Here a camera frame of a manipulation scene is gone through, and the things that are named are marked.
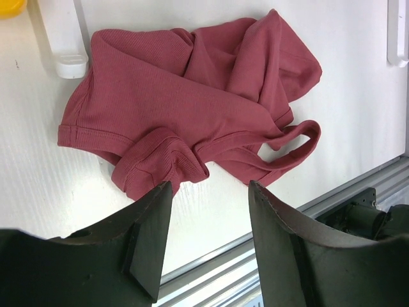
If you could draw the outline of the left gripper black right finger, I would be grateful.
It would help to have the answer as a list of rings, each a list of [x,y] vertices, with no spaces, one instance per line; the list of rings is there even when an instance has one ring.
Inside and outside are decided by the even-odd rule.
[[[249,210],[265,306],[408,305],[408,234],[370,240],[344,233],[256,181]]]

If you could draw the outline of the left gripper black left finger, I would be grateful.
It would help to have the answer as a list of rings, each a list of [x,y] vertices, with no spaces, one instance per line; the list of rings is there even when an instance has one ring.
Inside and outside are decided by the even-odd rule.
[[[151,306],[158,300],[173,192],[163,182],[66,238],[1,230],[2,306]]]

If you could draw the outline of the red tank top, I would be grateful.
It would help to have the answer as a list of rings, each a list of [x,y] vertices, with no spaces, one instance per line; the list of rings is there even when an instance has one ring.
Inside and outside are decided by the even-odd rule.
[[[268,185],[320,138],[315,121],[293,125],[290,108],[319,83],[320,64],[275,10],[191,32],[103,29],[91,55],[58,145],[110,162],[133,200],[207,179],[208,162]]]

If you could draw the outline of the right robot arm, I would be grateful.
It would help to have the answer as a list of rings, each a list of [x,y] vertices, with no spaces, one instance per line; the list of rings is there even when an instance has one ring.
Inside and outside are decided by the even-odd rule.
[[[408,234],[408,205],[376,208],[376,189],[369,187],[319,215],[317,221],[354,236],[384,240]]]

